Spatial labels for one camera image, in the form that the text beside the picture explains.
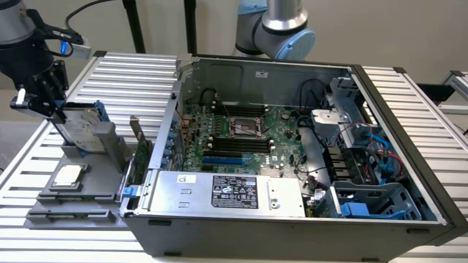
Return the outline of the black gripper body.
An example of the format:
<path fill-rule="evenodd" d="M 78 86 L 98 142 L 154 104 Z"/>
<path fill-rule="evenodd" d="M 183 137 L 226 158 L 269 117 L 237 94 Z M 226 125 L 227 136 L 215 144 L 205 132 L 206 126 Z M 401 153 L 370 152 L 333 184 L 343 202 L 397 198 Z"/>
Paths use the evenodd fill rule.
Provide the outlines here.
<path fill-rule="evenodd" d="M 34 76 L 47 71 L 54 61 L 54 56 L 33 45 L 2 46 L 2 73 L 13 79 L 18 90 L 23 85 L 31 94 L 39 94 Z"/>

